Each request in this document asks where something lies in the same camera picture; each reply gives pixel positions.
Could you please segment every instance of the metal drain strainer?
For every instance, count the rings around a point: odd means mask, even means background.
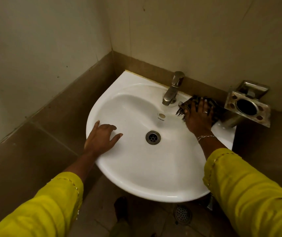
[[[157,131],[149,131],[145,135],[146,142],[150,145],[156,145],[161,141],[161,136]]]
[[[188,225],[192,220],[192,212],[184,205],[177,205],[174,209],[175,224]]]

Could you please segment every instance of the sink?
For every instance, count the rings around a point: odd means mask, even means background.
[[[165,106],[162,99],[166,91],[163,85],[123,72],[92,108],[86,137],[97,120],[117,127],[111,138],[124,134],[96,162],[104,175],[123,190],[161,202],[198,199],[209,193],[202,181],[206,160],[182,117],[175,115],[178,103],[190,96],[178,93],[176,103]],[[146,141],[149,131],[159,133],[158,144]],[[235,128],[226,129],[219,122],[212,131],[232,149]]]

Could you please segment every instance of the faucet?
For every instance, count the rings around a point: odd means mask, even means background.
[[[167,90],[167,92],[163,97],[163,101],[162,101],[163,105],[169,105],[176,102],[176,95],[178,93],[178,88],[182,84],[184,77],[185,74],[183,72],[181,71],[174,72],[172,85],[169,87],[169,89]]]

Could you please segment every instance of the person's right hand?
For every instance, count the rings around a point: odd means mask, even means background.
[[[213,108],[209,108],[207,100],[201,98],[198,104],[198,111],[196,111],[195,102],[192,101],[191,109],[184,110],[186,126],[190,132],[194,133],[196,137],[201,135],[212,135],[211,124]]]
[[[112,131],[116,129],[117,127],[109,124],[99,126],[99,121],[97,121],[85,142],[84,154],[92,153],[97,158],[109,151],[123,135],[119,133],[109,140]]]

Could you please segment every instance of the sleeve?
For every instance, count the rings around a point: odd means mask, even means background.
[[[0,236],[66,236],[82,205],[83,189],[76,174],[60,173],[0,222]]]
[[[240,156],[215,150],[203,182],[240,236],[282,236],[282,188]]]

